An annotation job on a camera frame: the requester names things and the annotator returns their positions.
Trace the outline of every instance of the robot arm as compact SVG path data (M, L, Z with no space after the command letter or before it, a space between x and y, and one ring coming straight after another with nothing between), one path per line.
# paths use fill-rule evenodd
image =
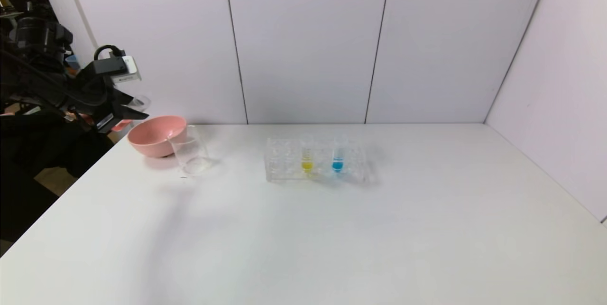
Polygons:
M109 132L122 120L148 117L125 106L133 97L115 89L115 83L137 78L132 57L113 46L100 47L95 60L72 78L63 67L65 47L71 42L72 33L56 22L20 19L15 43L2 38L2 102L84 113L100 133ZM98 59L105 48L111 48L114 57Z

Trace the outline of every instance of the white table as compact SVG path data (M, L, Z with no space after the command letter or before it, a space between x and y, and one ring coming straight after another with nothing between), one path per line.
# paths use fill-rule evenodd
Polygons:
M607 230L484 125L204 126L120 141L0 259L2 305L604 305ZM357 134L366 185L266 182L268 136Z

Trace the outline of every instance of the white wall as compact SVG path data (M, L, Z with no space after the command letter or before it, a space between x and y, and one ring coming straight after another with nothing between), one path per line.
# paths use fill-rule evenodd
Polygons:
M78 6L75 0L49 0L53 11L61 25L68 28L74 35L72 49L78 57L80 66L84 67L93 60L95 44L89 36L85 22L78 12Z
M230 0L250 123L363 123L384 0Z
M607 216L607 0L540 0L487 123Z
M246 123L228 0L80 0L99 45L137 62L121 89L152 100L150 115L191 123Z
M483 122L536 1L386 0L367 122Z

